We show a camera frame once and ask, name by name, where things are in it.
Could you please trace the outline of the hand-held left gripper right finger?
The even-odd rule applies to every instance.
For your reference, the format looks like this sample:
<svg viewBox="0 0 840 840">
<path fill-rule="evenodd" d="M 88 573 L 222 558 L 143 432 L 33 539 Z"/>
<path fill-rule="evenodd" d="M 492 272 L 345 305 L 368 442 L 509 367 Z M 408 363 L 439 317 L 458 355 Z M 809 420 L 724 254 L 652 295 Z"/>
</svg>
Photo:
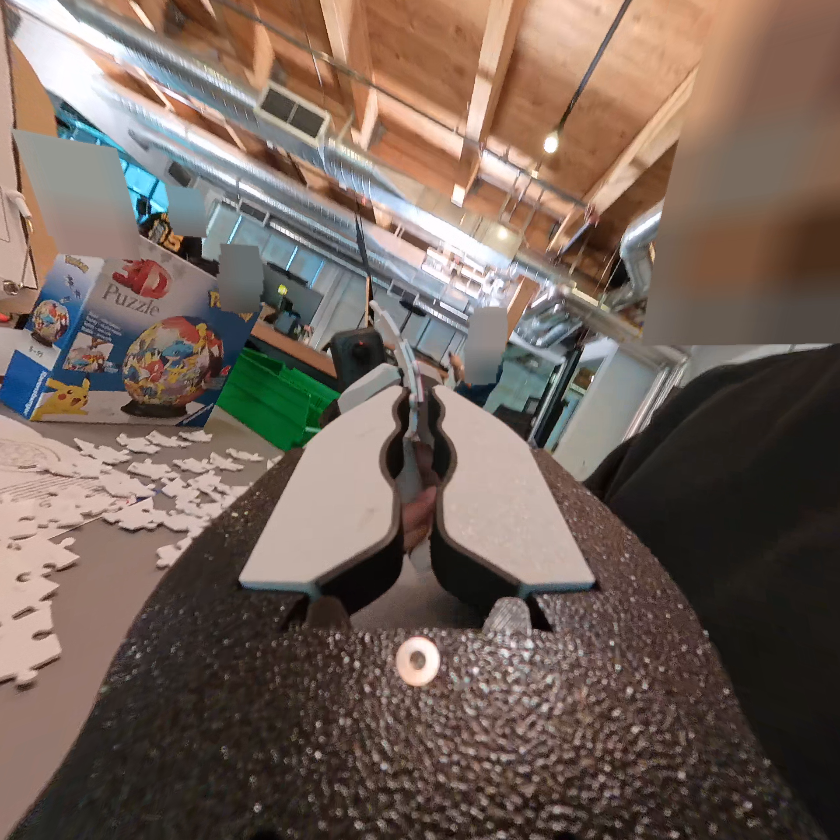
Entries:
<svg viewBox="0 0 840 840">
<path fill-rule="evenodd" d="M 439 477 L 432 569 L 461 602 L 589 591 L 595 575 L 532 448 L 508 425 L 444 385 L 428 399 Z"/>
</svg>

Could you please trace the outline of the large brown cardboard box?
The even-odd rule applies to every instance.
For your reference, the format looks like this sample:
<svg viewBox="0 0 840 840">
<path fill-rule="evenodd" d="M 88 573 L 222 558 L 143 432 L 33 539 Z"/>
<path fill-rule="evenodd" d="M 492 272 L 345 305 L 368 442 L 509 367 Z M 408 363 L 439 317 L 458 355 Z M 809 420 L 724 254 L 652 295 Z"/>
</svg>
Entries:
<svg viewBox="0 0 840 840">
<path fill-rule="evenodd" d="M 53 105 L 14 35 L 20 17 L 2 2 L 2 302 L 23 312 L 52 267 L 57 248 L 46 231 L 15 130 L 56 137 Z"/>
</svg>

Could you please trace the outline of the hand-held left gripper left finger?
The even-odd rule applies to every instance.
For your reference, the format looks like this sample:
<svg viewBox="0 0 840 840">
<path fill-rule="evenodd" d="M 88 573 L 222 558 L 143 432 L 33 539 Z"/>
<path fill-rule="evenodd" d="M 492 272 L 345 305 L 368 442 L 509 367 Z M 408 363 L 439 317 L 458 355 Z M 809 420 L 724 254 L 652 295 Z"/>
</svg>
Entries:
<svg viewBox="0 0 840 840">
<path fill-rule="evenodd" d="M 238 581 L 251 591 L 329 596 L 349 614 L 372 604 L 403 567 L 406 394 L 386 387 L 303 449 Z"/>
</svg>

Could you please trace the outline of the wooden workbench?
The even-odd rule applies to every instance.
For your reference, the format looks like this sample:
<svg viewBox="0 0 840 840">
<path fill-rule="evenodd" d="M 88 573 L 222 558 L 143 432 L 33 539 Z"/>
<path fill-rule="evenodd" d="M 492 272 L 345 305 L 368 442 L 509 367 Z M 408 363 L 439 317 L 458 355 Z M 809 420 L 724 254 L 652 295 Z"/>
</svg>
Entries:
<svg viewBox="0 0 840 840">
<path fill-rule="evenodd" d="M 333 382 L 337 380 L 333 359 L 329 353 L 313 349 L 306 343 L 280 333 L 264 320 L 255 323 L 250 339 L 267 355 L 294 369 L 307 372 L 313 378 Z"/>
</svg>

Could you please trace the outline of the white ceiling vent grille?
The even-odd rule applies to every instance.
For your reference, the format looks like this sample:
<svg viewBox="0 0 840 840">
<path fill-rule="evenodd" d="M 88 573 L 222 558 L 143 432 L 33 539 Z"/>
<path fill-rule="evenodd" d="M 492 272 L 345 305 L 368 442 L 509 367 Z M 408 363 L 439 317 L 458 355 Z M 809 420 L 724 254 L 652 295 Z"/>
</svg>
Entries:
<svg viewBox="0 0 840 840">
<path fill-rule="evenodd" d="M 273 80 L 269 80 L 258 95 L 254 114 L 258 121 L 312 148 L 323 147 L 332 125 L 332 115 L 328 110 Z"/>
</svg>

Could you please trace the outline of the pile of white puzzle pieces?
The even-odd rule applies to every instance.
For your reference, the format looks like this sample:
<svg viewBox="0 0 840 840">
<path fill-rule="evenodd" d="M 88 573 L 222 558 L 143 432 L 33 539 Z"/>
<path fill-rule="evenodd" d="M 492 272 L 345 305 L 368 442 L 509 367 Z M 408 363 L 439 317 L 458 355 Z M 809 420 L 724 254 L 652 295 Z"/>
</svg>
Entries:
<svg viewBox="0 0 840 840">
<path fill-rule="evenodd" d="M 256 477 L 257 469 L 283 457 L 236 448 L 204 457 L 191 452 L 213 439 L 200 429 L 119 434 L 112 446 L 75 437 L 70 447 L 81 457 L 70 475 L 95 478 L 95 489 L 44 501 L 11 500 L 1 492 L 2 684 L 28 688 L 61 656 L 52 601 L 58 573 L 79 561 L 70 532 L 97 520 L 121 532 L 163 528 L 174 536 L 156 551 L 155 566 L 165 571 L 249 488 L 235 480 Z"/>
</svg>

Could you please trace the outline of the colourful puzzle ball box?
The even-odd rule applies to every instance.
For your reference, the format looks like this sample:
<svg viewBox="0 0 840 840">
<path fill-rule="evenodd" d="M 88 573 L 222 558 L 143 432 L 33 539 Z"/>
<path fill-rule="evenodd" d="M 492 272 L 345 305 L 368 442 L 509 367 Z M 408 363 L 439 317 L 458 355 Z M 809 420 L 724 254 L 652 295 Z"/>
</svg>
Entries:
<svg viewBox="0 0 840 840">
<path fill-rule="evenodd" d="M 261 312 L 222 308 L 217 279 L 142 239 L 140 259 L 60 254 L 3 375 L 29 422 L 202 428 Z"/>
</svg>

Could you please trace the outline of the white printed paper sheet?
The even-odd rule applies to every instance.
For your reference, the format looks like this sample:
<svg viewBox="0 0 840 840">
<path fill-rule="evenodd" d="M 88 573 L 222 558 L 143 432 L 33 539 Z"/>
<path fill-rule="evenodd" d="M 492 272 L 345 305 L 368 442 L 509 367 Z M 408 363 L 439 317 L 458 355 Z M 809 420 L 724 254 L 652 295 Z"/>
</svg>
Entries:
<svg viewBox="0 0 840 840">
<path fill-rule="evenodd" d="M 1 416 L 1 492 L 13 501 L 45 501 L 66 492 L 92 491 L 95 478 L 73 477 L 81 454 L 27 423 Z"/>
</svg>

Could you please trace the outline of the long silver spiral duct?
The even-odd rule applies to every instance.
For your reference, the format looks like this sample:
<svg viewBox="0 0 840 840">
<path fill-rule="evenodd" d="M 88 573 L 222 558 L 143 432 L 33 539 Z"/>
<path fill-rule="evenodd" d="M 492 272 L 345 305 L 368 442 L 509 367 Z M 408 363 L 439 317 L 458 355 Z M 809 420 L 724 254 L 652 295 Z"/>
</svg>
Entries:
<svg viewBox="0 0 840 840">
<path fill-rule="evenodd" d="M 230 192 L 251 191 L 252 201 L 270 201 L 322 219 L 324 224 L 350 230 L 350 211 L 326 198 L 319 198 L 303 185 L 262 164 L 237 146 L 183 120 L 176 112 L 154 104 L 107 77 L 93 84 L 99 97 L 120 109 L 131 120 L 135 141 L 149 145 L 208 180 L 215 180 Z M 523 247 L 519 231 L 500 222 L 457 207 L 447 197 L 392 171 L 382 171 L 364 156 L 329 138 L 313 147 L 295 148 L 293 156 L 302 159 L 314 153 L 310 162 L 341 189 L 363 198 L 399 221 L 419 228 L 428 239 L 461 253 L 480 266 L 498 274 L 527 277 L 541 289 L 533 317 L 553 306 L 560 306 L 572 319 L 589 329 L 611 336 L 615 341 L 641 343 L 642 332 L 632 323 L 576 289 L 560 269 Z"/>
</svg>

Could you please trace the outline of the green plastic bin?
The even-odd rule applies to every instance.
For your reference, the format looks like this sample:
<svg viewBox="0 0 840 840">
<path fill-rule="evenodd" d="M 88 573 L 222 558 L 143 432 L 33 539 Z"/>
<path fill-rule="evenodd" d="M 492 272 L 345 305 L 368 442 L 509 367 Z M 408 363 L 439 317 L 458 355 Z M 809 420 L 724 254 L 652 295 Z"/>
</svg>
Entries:
<svg viewBox="0 0 840 840">
<path fill-rule="evenodd" d="M 258 350 L 243 349 L 217 406 L 274 446 L 304 446 L 320 430 L 320 417 L 339 394 L 307 374 Z"/>
</svg>

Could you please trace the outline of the person's right hand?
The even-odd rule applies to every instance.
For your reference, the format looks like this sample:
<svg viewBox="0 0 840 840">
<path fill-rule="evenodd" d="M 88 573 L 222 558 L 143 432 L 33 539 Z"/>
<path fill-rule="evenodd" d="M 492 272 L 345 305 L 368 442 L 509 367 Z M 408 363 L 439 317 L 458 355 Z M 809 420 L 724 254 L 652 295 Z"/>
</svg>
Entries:
<svg viewBox="0 0 840 840">
<path fill-rule="evenodd" d="M 414 463 L 420 487 L 402 504 L 403 552 L 410 555 L 430 534 L 435 515 L 439 477 L 434 469 L 434 451 L 428 444 L 413 442 Z"/>
</svg>

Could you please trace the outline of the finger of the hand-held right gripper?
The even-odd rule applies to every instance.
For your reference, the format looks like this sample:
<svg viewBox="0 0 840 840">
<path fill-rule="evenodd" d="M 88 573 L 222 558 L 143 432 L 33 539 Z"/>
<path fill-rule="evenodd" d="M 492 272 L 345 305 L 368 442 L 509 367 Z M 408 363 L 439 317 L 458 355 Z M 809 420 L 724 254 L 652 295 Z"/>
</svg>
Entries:
<svg viewBox="0 0 840 840">
<path fill-rule="evenodd" d="M 403 377 L 398 367 L 379 364 L 344 389 L 338 399 L 339 411 L 348 413 L 384 389 L 393 385 L 401 386 L 402 383 Z"/>
</svg>

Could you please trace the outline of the black hanging pole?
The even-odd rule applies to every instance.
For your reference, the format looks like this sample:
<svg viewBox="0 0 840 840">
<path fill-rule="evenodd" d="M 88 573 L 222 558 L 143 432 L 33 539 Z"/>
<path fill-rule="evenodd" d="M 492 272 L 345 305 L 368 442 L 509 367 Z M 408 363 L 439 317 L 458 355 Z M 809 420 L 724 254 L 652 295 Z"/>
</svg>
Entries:
<svg viewBox="0 0 840 840">
<path fill-rule="evenodd" d="M 358 201 L 355 202 L 354 223 L 356 245 L 359 250 L 360 262 L 364 269 L 365 275 L 364 327 L 366 329 L 372 329 L 375 325 L 375 314 L 372 308 L 372 303 L 374 301 L 374 284 L 371 272 L 371 265 L 368 256 L 368 250 L 366 248 L 366 242 L 364 238 L 364 226 L 361 215 L 361 204 Z"/>
</svg>

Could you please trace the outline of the silver elbow duct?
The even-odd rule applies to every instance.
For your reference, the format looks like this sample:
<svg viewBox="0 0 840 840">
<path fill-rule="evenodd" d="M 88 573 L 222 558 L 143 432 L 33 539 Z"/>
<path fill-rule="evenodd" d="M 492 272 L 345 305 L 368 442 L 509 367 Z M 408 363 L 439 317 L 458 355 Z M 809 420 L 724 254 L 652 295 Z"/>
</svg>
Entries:
<svg viewBox="0 0 840 840">
<path fill-rule="evenodd" d="M 653 262 L 650 247 L 655 243 L 665 200 L 661 199 L 629 223 L 619 244 L 619 255 L 627 274 Z"/>
</svg>

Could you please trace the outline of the person's black shirt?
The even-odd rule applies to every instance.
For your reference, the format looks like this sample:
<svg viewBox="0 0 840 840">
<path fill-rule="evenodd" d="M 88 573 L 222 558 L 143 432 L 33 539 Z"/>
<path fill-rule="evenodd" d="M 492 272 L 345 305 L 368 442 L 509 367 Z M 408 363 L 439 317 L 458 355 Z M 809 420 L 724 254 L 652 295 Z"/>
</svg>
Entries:
<svg viewBox="0 0 840 840">
<path fill-rule="evenodd" d="M 838 345 L 705 372 L 584 486 L 677 583 L 766 755 L 838 838 Z"/>
</svg>

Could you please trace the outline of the curved puzzle piece assembly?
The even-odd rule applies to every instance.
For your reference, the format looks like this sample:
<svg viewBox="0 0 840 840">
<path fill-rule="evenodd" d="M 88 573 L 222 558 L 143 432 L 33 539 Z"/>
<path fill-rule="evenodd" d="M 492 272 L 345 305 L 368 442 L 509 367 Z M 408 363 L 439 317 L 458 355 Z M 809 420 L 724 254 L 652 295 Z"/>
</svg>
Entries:
<svg viewBox="0 0 840 840">
<path fill-rule="evenodd" d="M 396 365 L 402 372 L 403 387 L 408 391 L 408 426 L 405 437 L 432 447 L 434 436 L 428 425 L 424 382 L 414 351 L 400 333 L 391 314 L 377 301 L 373 301 L 370 307 L 374 328 L 381 335 L 384 345 L 392 347 Z"/>
</svg>

